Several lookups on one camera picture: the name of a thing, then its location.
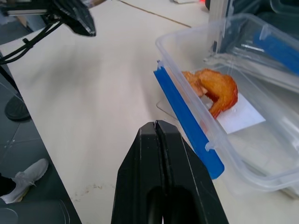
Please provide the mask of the fried chicken wing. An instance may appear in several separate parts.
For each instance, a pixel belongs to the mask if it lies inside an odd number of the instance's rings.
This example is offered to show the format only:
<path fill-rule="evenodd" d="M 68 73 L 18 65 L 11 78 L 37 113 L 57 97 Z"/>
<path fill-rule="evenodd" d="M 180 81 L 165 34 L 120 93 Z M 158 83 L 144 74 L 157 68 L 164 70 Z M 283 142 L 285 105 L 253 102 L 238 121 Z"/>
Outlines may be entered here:
<path fill-rule="evenodd" d="M 207 96 L 212 100 L 209 112 L 214 119 L 237 103 L 238 88 L 231 76 L 211 69 L 182 71 L 182 74 L 198 97 Z"/>

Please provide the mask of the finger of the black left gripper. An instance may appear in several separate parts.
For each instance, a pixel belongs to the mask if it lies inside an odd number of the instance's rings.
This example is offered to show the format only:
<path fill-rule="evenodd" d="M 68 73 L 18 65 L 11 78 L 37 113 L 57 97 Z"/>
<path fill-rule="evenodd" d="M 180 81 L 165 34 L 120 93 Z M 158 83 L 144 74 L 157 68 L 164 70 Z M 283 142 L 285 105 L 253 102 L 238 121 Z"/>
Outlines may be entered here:
<path fill-rule="evenodd" d="M 70 28 L 78 35 L 95 37 L 96 28 L 89 8 L 81 0 L 70 0 L 72 22 Z"/>
<path fill-rule="evenodd" d="M 80 34 L 80 17 L 78 7 L 81 0 L 51 0 L 52 7 L 56 15 L 65 23 L 74 33 Z"/>

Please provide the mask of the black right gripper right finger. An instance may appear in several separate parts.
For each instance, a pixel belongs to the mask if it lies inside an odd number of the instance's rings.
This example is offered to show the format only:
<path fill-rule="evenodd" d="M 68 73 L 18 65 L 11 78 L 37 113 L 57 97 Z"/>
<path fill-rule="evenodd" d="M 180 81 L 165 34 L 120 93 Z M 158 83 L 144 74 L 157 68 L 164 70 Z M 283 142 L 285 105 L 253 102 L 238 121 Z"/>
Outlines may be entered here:
<path fill-rule="evenodd" d="M 155 122 L 166 194 L 164 224 L 229 224 L 207 168 L 176 126 Z"/>

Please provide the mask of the black trouser leg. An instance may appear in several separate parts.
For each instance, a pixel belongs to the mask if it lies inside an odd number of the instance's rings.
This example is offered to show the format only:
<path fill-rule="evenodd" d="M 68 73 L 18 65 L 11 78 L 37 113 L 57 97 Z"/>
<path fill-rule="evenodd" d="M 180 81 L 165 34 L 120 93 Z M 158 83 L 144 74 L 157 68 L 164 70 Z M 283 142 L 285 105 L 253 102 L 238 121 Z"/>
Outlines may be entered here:
<path fill-rule="evenodd" d="M 2 176 L 0 173 L 0 197 L 10 194 L 16 187 L 16 183 L 11 179 Z"/>

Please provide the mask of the black round stand base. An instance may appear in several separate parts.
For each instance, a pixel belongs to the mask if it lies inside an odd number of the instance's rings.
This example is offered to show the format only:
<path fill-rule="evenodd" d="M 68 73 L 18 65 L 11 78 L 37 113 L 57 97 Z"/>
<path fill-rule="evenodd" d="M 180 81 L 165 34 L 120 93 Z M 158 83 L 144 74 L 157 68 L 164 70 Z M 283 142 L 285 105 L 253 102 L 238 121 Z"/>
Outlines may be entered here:
<path fill-rule="evenodd" d="M 17 96 L 13 96 L 6 104 L 5 116 L 14 122 L 24 122 L 31 119 L 25 103 Z"/>

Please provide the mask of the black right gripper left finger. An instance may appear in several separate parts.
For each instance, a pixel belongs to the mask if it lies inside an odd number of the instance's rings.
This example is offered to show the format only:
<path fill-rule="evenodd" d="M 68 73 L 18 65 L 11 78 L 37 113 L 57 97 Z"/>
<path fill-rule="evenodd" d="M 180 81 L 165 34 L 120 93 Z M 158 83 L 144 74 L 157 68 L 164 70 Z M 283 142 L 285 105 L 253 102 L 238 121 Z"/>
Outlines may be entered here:
<path fill-rule="evenodd" d="M 111 224 L 162 224 L 165 178 L 155 123 L 139 128 L 117 174 Z"/>

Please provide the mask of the white paper sheet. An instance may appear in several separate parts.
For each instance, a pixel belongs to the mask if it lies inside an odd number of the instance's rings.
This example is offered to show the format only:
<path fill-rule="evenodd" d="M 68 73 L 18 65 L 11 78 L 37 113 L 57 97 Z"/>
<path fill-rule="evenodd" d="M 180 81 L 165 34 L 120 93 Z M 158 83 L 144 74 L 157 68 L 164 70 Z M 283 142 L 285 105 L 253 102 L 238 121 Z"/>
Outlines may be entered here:
<path fill-rule="evenodd" d="M 216 118 L 216 123 L 226 135 L 258 125 L 266 119 L 252 106 L 252 104 L 240 93 L 238 101 L 230 109 L 221 112 Z"/>

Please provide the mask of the clear food container blue clips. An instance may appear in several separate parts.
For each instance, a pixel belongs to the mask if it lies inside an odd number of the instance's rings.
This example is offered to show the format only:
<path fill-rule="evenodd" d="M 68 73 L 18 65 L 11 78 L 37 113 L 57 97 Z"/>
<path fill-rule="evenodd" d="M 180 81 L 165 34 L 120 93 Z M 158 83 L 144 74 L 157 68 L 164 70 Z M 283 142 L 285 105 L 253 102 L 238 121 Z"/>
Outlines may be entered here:
<path fill-rule="evenodd" d="M 299 40 L 238 14 L 156 40 L 155 75 L 212 178 L 237 195 L 282 190 L 299 198 Z M 213 118 L 190 76 L 209 69 L 236 83 L 237 102 Z"/>

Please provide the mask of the clear plastic sheet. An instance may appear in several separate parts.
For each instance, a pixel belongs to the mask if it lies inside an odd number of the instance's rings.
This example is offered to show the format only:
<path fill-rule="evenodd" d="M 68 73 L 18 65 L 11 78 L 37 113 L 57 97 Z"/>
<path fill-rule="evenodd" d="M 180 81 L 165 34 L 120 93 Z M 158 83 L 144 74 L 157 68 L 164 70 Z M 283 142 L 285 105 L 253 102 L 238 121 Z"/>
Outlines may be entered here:
<path fill-rule="evenodd" d="M 167 98 L 163 98 L 160 101 L 158 101 L 156 103 L 156 107 L 163 111 L 165 114 L 169 115 L 170 117 L 172 117 L 175 120 L 178 120 L 175 112 L 173 111 L 170 103 L 168 102 Z"/>

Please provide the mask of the grey sneaker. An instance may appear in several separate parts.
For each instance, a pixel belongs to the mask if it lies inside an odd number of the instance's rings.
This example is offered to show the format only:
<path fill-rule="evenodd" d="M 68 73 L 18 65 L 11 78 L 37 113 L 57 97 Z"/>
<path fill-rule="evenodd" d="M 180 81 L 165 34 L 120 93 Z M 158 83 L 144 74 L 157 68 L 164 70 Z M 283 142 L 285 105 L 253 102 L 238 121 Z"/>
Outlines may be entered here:
<path fill-rule="evenodd" d="M 46 173 L 49 162 L 42 158 L 33 163 L 26 170 L 18 172 L 11 179 L 16 183 L 15 189 L 8 195 L 1 196 L 6 204 L 20 202 L 27 194 L 31 186 L 35 186 L 35 182 L 40 180 Z"/>

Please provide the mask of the dark grey rounded housing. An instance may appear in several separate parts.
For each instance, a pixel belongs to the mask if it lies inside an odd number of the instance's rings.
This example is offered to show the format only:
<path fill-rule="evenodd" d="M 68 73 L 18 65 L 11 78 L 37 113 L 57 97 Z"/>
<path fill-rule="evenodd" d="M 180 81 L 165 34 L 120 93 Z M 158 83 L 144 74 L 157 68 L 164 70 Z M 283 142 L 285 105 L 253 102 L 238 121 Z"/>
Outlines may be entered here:
<path fill-rule="evenodd" d="M 0 224 L 70 224 L 62 201 L 19 202 L 0 206 Z"/>

